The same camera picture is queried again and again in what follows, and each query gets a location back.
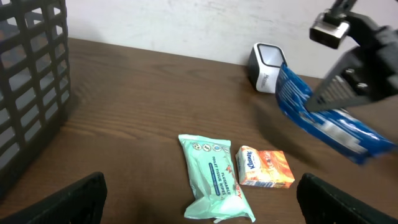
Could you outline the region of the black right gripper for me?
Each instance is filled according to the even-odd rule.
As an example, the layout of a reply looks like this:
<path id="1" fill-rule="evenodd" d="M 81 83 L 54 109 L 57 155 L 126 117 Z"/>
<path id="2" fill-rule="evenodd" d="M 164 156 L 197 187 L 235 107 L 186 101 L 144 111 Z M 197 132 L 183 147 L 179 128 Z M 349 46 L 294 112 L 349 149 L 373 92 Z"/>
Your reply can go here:
<path id="1" fill-rule="evenodd" d="M 358 46 L 345 52 L 317 86 L 305 103 L 308 111 L 360 106 L 397 94 L 397 31 L 354 12 L 346 21 Z"/>

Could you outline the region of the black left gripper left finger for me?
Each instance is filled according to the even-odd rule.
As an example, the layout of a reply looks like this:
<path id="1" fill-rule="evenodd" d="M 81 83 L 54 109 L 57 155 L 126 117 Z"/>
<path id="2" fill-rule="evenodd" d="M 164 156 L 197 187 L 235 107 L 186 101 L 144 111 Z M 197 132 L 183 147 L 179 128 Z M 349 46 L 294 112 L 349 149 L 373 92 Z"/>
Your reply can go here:
<path id="1" fill-rule="evenodd" d="M 94 172 L 43 200 L 1 219 L 3 224 L 101 223 L 107 186 Z"/>

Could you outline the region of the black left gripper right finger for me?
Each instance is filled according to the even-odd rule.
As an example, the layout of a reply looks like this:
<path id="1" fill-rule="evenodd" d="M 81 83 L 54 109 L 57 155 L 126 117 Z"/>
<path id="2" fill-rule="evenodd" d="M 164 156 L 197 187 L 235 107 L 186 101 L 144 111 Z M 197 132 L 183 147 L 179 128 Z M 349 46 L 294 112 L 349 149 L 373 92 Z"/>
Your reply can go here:
<path id="1" fill-rule="evenodd" d="M 397 224 L 397 219 L 311 173 L 300 179 L 297 201 L 306 224 Z"/>

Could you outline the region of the orange snack packet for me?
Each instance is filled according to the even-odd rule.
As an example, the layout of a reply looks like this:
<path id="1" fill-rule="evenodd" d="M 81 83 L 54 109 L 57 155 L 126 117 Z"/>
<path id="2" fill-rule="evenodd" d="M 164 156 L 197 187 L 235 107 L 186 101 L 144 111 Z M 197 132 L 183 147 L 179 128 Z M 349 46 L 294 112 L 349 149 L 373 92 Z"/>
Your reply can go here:
<path id="1" fill-rule="evenodd" d="M 235 158 L 241 185 L 288 189 L 295 181 L 283 151 L 241 146 Z"/>

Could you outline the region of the blue Oreo cookie pack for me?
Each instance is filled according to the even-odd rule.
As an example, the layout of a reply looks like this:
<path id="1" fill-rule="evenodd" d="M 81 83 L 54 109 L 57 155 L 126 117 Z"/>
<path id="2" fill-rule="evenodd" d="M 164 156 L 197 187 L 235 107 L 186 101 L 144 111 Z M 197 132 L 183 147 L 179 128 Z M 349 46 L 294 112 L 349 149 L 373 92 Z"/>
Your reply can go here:
<path id="1" fill-rule="evenodd" d="M 397 145 L 343 109 L 309 112 L 311 88 L 286 63 L 275 84 L 279 108 L 296 125 L 356 164 L 397 149 Z"/>

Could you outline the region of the light blue wipes pack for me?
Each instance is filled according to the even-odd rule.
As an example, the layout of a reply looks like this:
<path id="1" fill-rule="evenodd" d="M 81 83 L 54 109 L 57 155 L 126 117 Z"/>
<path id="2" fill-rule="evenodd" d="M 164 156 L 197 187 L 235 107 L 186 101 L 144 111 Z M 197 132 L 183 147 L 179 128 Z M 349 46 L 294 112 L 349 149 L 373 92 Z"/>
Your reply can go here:
<path id="1" fill-rule="evenodd" d="M 195 201 L 185 210 L 189 219 L 256 218 L 236 179 L 231 159 L 231 141 L 180 134 L 188 178 Z"/>

